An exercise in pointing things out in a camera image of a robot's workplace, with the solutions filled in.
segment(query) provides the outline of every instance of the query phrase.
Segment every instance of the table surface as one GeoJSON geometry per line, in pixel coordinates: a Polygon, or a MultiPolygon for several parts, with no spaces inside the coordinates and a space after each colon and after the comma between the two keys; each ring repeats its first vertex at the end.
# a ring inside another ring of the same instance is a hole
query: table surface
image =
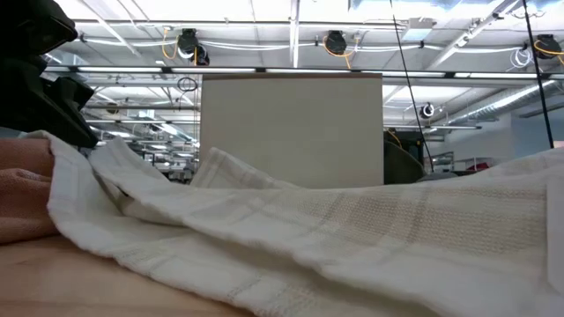
{"type": "Polygon", "coordinates": [[[62,236],[0,246],[0,316],[251,316],[89,254],[62,236]]]}

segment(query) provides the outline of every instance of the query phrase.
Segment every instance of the white partition board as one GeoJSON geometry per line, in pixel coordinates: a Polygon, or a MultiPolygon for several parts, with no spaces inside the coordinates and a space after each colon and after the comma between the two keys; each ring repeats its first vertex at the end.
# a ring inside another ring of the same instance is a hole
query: white partition board
{"type": "Polygon", "coordinates": [[[379,74],[204,75],[201,159],[211,147],[305,188],[383,184],[379,74]]]}

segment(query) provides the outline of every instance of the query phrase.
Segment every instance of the duct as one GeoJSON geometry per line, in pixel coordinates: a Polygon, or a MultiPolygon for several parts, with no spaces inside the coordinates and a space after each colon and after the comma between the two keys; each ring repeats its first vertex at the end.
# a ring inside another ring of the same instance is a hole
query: duct
{"type": "MultiPolygon", "coordinates": [[[[562,83],[550,80],[543,83],[545,96],[549,97],[556,93],[562,93],[562,83]]],[[[496,93],[484,100],[481,100],[468,108],[468,113],[455,117],[446,122],[447,125],[461,124],[472,120],[489,119],[500,114],[505,114],[534,103],[538,100],[540,92],[538,85],[528,85],[520,89],[506,89],[496,93]]]]}

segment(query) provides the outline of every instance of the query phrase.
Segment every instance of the white towel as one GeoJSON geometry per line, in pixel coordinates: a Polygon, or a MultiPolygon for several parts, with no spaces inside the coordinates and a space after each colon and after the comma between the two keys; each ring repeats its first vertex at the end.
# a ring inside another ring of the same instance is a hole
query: white towel
{"type": "Polygon", "coordinates": [[[122,140],[89,164],[44,136],[59,231],[164,284],[258,316],[561,315],[546,191],[564,177],[564,150],[458,179],[329,190],[216,150],[187,187],[122,140]]]}

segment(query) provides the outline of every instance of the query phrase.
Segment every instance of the pink towel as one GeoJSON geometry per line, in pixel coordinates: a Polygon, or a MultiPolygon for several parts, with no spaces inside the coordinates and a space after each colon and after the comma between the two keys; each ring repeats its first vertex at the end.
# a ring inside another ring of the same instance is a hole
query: pink towel
{"type": "Polygon", "coordinates": [[[47,202],[54,159],[45,139],[0,139],[0,244],[57,234],[47,202]]]}

